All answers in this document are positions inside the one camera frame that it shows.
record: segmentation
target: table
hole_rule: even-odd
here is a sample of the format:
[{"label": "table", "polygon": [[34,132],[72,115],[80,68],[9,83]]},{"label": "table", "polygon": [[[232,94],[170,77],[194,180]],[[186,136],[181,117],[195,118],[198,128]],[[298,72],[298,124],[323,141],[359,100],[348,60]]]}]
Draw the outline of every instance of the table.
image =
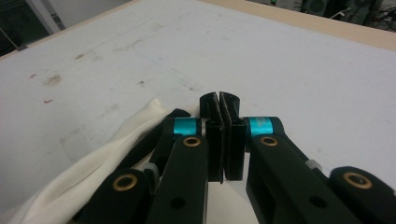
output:
[{"label": "table", "polygon": [[182,107],[211,91],[239,96],[241,116],[280,117],[326,175],[356,166],[395,189],[395,50],[392,33],[241,0],[116,8],[0,60],[0,213],[151,98]]}]

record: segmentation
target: white fabric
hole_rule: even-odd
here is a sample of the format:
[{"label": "white fabric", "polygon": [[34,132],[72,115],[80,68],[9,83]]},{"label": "white fabric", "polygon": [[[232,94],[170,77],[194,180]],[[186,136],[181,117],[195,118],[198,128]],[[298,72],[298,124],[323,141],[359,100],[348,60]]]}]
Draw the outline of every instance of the white fabric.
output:
[{"label": "white fabric", "polygon": [[167,114],[159,100],[150,101],[127,119],[103,147],[64,171],[27,201],[9,224],[64,224],[91,198],[129,149]]},{"label": "white fabric", "polygon": [[[197,115],[197,108],[193,105],[185,110]],[[8,224],[65,224],[70,221],[139,137],[168,113],[158,99],[151,100],[121,125],[109,143],[78,161],[24,203]],[[207,203],[207,224],[258,223],[250,204],[228,183],[210,183]]]}]

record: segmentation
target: blue metal sleeve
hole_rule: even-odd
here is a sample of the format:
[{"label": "blue metal sleeve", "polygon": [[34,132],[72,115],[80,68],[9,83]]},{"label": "blue metal sleeve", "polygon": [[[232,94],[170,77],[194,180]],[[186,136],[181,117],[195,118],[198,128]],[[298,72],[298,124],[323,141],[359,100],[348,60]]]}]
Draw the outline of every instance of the blue metal sleeve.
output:
[{"label": "blue metal sleeve", "polygon": [[176,118],[174,123],[174,134],[197,134],[197,119]]},{"label": "blue metal sleeve", "polygon": [[251,138],[258,134],[274,133],[273,124],[268,117],[250,117],[248,121],[250,123]]}]

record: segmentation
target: stain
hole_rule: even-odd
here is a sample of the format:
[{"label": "stain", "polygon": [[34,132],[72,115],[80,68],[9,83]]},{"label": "stain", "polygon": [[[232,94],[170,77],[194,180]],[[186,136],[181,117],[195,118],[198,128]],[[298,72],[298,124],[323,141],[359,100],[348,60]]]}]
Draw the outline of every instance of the stain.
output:
[{"label": "stain", "polygon": [[136,40],[134,43],[132,43],[132,44],[130,44],[130,45],[127,45],[127,46],[124,46],[124,47],[116,48],[116,49],[114,49],[113,51],[114,51],[114,52],[122,52],[122,51],[125,51],[125,50],[134,49],[134,47],[135,47],[138,43],[141,43],[141,42],[143,42],[143,41],[144,41],[143,39],[138,39],[138,40]]},{"label": "stain", "polygon": [[102,61],[102,59],[103,58],[101,56],[95,54],[95,56],[92,58],[92,61],[93,62],[99,62],[99,61]]},{"label": "stain", "polygon": [[78,60],[80,58],[84,57],[84,54],[79,54],[75,59]]},{"label": "stain", "polygon": [[54,86],[58,85],[61,81],[62,81],[61,76],[54,75],[54,76],[46,79],[46,81],[44,82],[44,86],[54,87]]},{"label": "stain", "polygon": [[79,158],[85,155],[86,151],[84,148],[82,148],[81,150],[76,150],[76,141],[82,139],[85,140],[85,137],[81,133],[81,129],[77,128],[71,133],[68,133],[64,138],[59,140],[65,156],[70,161],[77,161]]},{"label": "stain", "polygon": [[172,69],[171,69],[171,72],[172,72],[172,73],[175,73],[175,74],[181,74],[181,72],[178,71],[176,68],[172,68]]},{"label": "stain", "polygon": [[222,17],[223,16],[220,13],[218,13],[218,16],[215,18],[215,21],[218,21],[218,20],[222,19]]},{"label": "stain", "polygon": [[117,104],[112,105],[111,107],[105,107],[105,111],[103,113],[101,113],[99,115],[99,117],[100,118],[104,118],[105,116],[107,116],[107,115],[109,115],[109,114],[111,114],[111,113],[113,113],[113,112],[115,112],[115,111],[117,111],[119,109],[120,109],[120,106],[117,105]]},{"label": "stain", "polygon": [[145,87],[145,81],[140,81],[139,83],[137,83],[137,85],[140,85],[141,87]]},{"label": "stain", "polygon": [[207,58],[207,57],[209,56],[209,54],[208,54],[207,52],[201,51],[201,50],[196,51],[196,53],[197,53],[199,56],[201,56],[202,58]]}]

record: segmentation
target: cyan band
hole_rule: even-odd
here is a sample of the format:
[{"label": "cyan band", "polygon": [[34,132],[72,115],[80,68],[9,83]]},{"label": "cyan band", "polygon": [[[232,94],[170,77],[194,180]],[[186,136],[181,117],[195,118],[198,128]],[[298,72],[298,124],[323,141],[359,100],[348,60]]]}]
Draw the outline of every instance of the cyan band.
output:
[{"label": "cyan band", "polygon": [[197,134],[197,119],[177,118],[174,123],[174,134]]},{"label": "cyan band", "polygon": [[258,134],[274,133],[272,122],[268,117],[250,117],[248,121],[250,123],[251,138]]}]

